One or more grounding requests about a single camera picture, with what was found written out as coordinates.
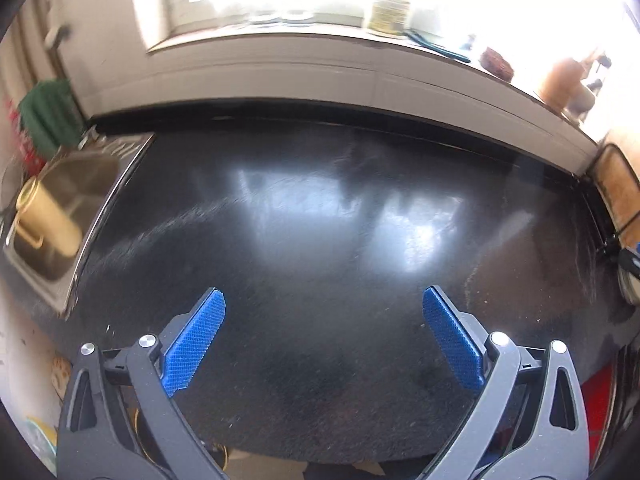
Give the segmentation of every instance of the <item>window sill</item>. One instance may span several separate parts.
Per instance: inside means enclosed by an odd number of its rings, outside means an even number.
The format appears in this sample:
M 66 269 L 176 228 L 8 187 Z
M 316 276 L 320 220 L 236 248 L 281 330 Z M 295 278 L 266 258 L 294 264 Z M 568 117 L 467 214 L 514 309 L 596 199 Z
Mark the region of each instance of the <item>window sill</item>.
M 201 43 L 204 41 L 210 40 L 223 40 L 230 38 L 237 38 L 242 36 L 260 36 L 262 34 L 278 34 L 281 36 L 324 36 L 329 38 L 335 38 L 336 40 L 356 40 L 363 42 L 373 42 L 377 43 L 381 46 L 391 46 L 393 48 L 402 48 L 402 49 L 411 49 L 417 50 L 423 53 L 425 56 L 431 56 L 436 59 L 440 59 L 444 62 L 448 62 L 451 64 L 458 65 L 462 67 L 464 70 L 472 70 L 473 72 L 479 73 L 482 76 L 487 78 L 491 78 L 492 80 L 507 86 L 508 88 L 513 89 L 529 98 L 530 100 L 536 102 L 543 108 L 546 108 L 549 113 L 555 114 L 550 110 L 537 96 L 535 91 L 531 88 L 530 85 L 523 84 L 518 81 L 517 74 L 514 77 L 511 83 L 507 83 L 493 74 L 487 72 L 482 66 L 478 63 L 476 59 L 472 59 L 471 63 L 464 63 L 455 59 L 451 59 L 449 57 L 443 56 L 442 54 L 438 54 L 432 50 L 428 50 L 424 47 L 421 47 L 409 39 L 399 36 L 397 38 L 388 37 L 388 36 L 379 36 L 377 34 L 373 34 L 365 30 L 364 28 L 359 27 L 347 27 L 345 25 L 329 25 L 322 23 L 314 23 L 311 25 L 286 25 L 286 24 L 273 24 L 273 25 L 229 25 L 227 27 L 221 27 L 216 29 L 203 29 L 195 32 L 186 32 L 183 34 L 178 34 L 176 36 L 172 36 L 167 40 L 161 41 L 156 44 L 152 48 L 148 49 L 149 54 L 155 54 L 161 52 L 163 50 L 167 50 L 170 48 L 177 48 L 180 46 L 184 46 L 191 43 Z M 587 136 L 587 134 L 580 129 L 578 125 L 574 122 L 570 121 L 565 116 L 561 116 L 561 119 L 574 127 L 575 130 L 579 131 L 585 137 L 589 138 L 592 142 L 595 143 L 593 139 Z

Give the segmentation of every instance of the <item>blue gripper pad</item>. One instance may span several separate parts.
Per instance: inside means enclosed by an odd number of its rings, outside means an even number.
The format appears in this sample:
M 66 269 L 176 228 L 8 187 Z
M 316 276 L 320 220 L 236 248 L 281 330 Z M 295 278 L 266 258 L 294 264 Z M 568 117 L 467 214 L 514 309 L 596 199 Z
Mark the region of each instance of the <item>blue gripper pad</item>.
M 422 314 L 458 382 L 477 392 L 486 382 L 482 354 L 450 309 L 448 299 L 430 286 L 422 296 Z
M 224 319 L 225 297 L 214 289 L 164 353 L 161 382 L 169 397 L 189 386 Z

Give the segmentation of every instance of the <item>white wall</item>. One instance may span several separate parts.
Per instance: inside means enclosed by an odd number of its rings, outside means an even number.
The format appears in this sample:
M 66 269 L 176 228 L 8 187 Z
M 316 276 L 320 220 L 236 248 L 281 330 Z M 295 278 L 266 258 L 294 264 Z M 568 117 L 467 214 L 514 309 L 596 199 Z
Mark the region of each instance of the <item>white wall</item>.
M 236 36 L 149 55 L 132 0 L 60 0 L 65 69 L 88 115 L 189 99 L 302 98 L 424 117 L 580 173 L 596 146 L 494 78 L 423 52 L 353 38 Z
M 28 417 L 57 428 L 61 403 L 51 383 L 55 348 L 27 314 L 15 303 L 0 280 L 0 399 L 31 449 L 50 459 L 45 446 L 29 429 Z M 55 471 L 55 463 L 43 460 Z
M 584 121 L 584 131 L 594 139 L 603 138 L 614 128 L 640 134 L 640 33 L 632 20 L 625 17 L 617 34 L 607 48 L 611 69 Z
M 7 100 L 8 96 L 0 81 L 0 182 L 12 156 L 18 153 L 17 142 L 14 138 L 11 122 L 8 117 L 8 109 L 6 107 Z

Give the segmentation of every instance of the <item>red object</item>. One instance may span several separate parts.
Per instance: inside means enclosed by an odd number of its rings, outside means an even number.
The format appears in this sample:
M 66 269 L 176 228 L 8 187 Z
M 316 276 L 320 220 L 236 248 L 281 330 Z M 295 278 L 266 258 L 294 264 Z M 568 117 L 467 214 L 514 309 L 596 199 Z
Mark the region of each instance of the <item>red object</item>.
M 607 420 L 609 403 L 612 401 L 610 392 L 613 366 L 611 363 L 606 365 L 581 387 L 589 427 L 589 460 L 593 459 L 593 455 L 598 449 Z
M 14 103 L 7 101 L 6 108 L 24 167 L 27 173 L 29 173 L 29 176 L 35 176 L 40 173 L 47 161 L 38 155 L 28 132 L 20 127 L 20 112 L 18 112 Z

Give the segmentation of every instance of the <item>yellow pot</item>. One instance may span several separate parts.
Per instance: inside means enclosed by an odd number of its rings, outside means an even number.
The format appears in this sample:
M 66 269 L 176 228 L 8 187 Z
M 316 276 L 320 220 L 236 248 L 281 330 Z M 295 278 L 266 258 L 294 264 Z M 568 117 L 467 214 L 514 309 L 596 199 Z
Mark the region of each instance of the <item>yellow pot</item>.
M 15 230 L 29 245 L 39 249 L 46 240 L 63 256 L 76 255 L 82 231 L 36 177 L 22 187 L 15 207 Z

